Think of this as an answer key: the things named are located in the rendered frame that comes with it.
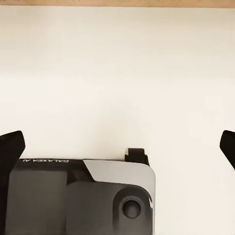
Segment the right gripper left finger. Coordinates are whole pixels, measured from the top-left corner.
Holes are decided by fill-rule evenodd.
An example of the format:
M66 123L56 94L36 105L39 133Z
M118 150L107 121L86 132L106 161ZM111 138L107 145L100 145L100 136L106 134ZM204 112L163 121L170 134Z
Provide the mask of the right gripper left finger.
M21 130L0 136L0 188L4 185L25 150Z

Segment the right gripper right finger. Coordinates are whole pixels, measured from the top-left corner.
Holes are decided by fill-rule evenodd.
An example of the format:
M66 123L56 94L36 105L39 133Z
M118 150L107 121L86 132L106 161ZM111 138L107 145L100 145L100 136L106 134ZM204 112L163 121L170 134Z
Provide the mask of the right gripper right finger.
M219 147L235 169L235 132L224 130Z

